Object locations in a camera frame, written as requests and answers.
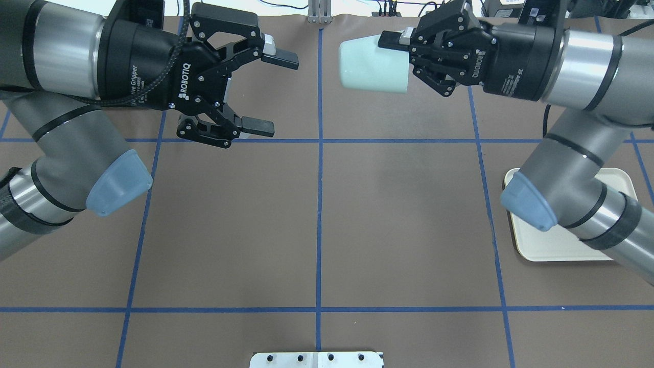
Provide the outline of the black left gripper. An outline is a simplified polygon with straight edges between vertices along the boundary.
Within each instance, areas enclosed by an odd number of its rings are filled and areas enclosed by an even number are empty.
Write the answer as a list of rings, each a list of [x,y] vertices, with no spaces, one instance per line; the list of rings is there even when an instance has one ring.
[[[144,16],[110,15],[100,33],[97,96],[121,107],[180,112],[180,139],[229,148],[243,133],[275,135],[272,121],[241,117],[223,100],[233,71],[255,60],[298,70],[294,52],[276,47],[260,29],[257,14],[194,3],[180,37]],[[215,48],[215,34],[238,35],[236,42]]]

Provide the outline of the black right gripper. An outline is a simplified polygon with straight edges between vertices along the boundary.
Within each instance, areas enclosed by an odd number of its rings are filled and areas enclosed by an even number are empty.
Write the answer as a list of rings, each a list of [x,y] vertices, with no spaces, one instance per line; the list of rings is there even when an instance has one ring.
[[[460,52],[416,52],[456,36],[457,49],[470,54],[462,76]],[[463,84],[481,85],[488,94],[537,101],[553,73],[561,40],[559,27],[481,24],[471,1],[450,1],[421,16],[414,28],[383,31],[378,47],[409,52],[413,74],[444,97]]]

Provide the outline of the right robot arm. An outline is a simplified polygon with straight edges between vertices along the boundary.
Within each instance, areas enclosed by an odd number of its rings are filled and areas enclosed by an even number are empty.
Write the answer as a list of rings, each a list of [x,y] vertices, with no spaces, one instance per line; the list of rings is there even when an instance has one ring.
[[[652,127],[652,40],[565,29],[567,1],[526,1],[516,24],[450,1],[415,28],[383,31],[413,74],[446,97],[458,85],[565,110],[505,186],[501,203],[531,226],[556,224],[652,284],[652,212],[596,179],[619,145]]]

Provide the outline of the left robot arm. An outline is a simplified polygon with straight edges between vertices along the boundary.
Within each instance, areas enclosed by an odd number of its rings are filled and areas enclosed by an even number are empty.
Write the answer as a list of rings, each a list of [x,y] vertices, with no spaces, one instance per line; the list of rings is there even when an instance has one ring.
[[[177,136],[229,148],[271,121],[227,104],[233,72],[255,60],[296,70],[252,12],[178,2],[117,1],[108,16],[49,1],[2,1],[2,102],[43,156],[2,177],[2,260],[89,210],[112,214],[150,190],[152,176],[104,109],[180,112]]]

